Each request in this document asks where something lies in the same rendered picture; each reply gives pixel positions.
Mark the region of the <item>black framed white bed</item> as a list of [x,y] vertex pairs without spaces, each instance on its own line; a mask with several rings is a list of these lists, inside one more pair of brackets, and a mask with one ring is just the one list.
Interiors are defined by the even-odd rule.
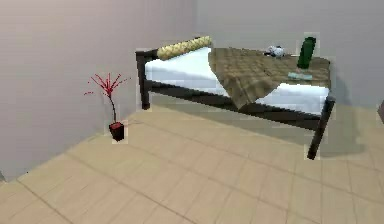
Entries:
[[141,107],[150,108],[151,92],[263,118],[314,132],[307,157],[317,155],[335,98],[328,87],[279,84],[266,96],[237,108],[208,65],[210,49],[203,47],[162,61],[155,49],[137,51]]

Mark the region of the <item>yellow patterned pillow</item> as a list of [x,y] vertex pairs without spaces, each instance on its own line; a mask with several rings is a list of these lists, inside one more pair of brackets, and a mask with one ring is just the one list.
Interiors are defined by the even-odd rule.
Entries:
[[160,60],[168,60],[200,48],[209,47],[212,44],[210,36],[197,37],[188,41],[167,45],[157,50],[157,57]]

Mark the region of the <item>brown quilted blanket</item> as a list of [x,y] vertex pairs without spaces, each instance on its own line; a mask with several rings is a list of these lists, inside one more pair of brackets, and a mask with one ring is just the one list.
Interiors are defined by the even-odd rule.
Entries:
[[269,95],[280,84],[304,85],[328,90],[331,88],[330,61],[311,59],[309,68],[302,69],[312,78],[292,78],[297,71],[298,57],[286,55],[281,59],[265,56],[260,50],[212,48],[208,64],[219,83],[238,109]]

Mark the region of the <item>red house plant black pot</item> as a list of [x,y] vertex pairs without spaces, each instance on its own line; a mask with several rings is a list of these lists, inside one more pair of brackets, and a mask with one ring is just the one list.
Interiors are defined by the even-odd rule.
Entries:
[[108,73],[105,78],[102,78],[98,74],[94,74],[90,79],[101,88],[102,94],[106,96],[111,103],[113,117],[112,122],[108,125],[108,129],[112,139],[119,142],[125,137],[125,125],[117,120],[116,106],[112,95],[117,87],[128,81],[128,78],[122,78],[122,75],[118,74],[115,79],[112,79],[111,74]]

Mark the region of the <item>black and white ball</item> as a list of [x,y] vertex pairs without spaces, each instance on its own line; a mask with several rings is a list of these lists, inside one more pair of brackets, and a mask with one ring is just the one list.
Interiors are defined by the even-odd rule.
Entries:
[[264,54],[271,57],[283,57],[285,52],[281,46],[269,46]]

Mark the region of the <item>pale teal flat book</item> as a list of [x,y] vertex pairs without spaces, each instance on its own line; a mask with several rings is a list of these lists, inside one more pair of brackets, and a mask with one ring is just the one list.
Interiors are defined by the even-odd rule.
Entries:
[[289,72],[287,75],[291,79],[297,79],[297,80],[307,80],[310,81],[313,79],[312,75],[308,74],[303,74],[303,73],[294,73],[294,72]]

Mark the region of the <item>green bottle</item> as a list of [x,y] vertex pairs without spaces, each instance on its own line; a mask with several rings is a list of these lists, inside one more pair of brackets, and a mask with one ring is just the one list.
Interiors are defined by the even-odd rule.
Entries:
[[297,67],[300,69],[308,69],[312,55],[316,46],[315,37],[306,37],[302,43]]

